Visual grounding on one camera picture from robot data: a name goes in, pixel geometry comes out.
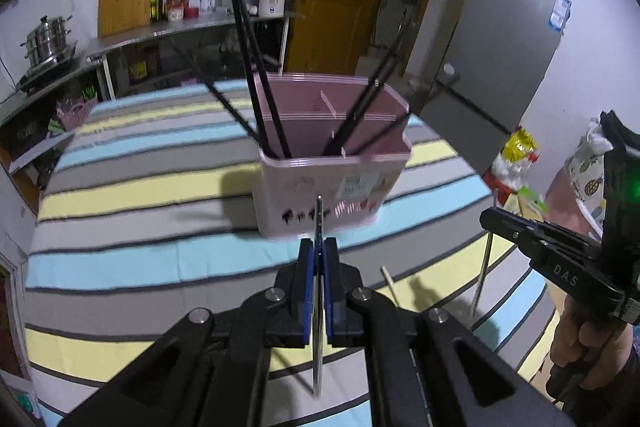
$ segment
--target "striped tablecloth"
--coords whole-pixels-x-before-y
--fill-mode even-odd
[[[251,118],[246,82],[220,83]],[[414,154],[373,225],[335,234],[341,259],[401,305],[444,306],[466,320],[491,197],[456,152],[417,118]],[[195,307],[214,313],[273,284],[298,240],[268,241],[251,197],[257,147],[204,86],[97,106],[62,156],[34,232],[23,321],[49,426]],[[494,240],[475,334],[527,379],[558,318],[545,282]],[[370,425],[362,351],[327,347],[320,400],[310,349],[275,349],[263,425]]]

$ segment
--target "refrigerator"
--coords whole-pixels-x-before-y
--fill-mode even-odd
[[[569,0],[465,0],[420,117],[484,173],[560,44]]]

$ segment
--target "human hand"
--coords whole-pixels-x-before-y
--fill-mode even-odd
[[[578,304],[567,296],[550,352],[552,362],[560,367],[578,360],[584,347],[600,347],[617,327],[616,324],[598,327],[593,322],[583,322],[580,316]],[[619,336],[610,340],[580,386],[591,391],[612,382],[631,354],[633,338],[633,328],[626,325]]]

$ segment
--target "white label sticker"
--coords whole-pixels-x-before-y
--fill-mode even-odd
[[[339,200],[353,200],[366,198],[376,185],[379,172],[363,172],[363,174],[347,174],[340,182],[336,198]]]
[[[569,0],[556,0],[554,3],[554,9],[549,17],[549,26],[555,29],[557,32],[562,31],[564,22],[569,18],[571,9],[571,1]]]

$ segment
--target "stainless steel pot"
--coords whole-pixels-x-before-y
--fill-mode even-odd
[[[31,68],[66,49],[66,36],[71,31],[65,28],[65,23],[71,17],[73,16],[48,20],[45,15],[40,19],[40,24],[27,35],[27,40],[20,45],[26,46],[27,54],[24,58],[29,59]]]

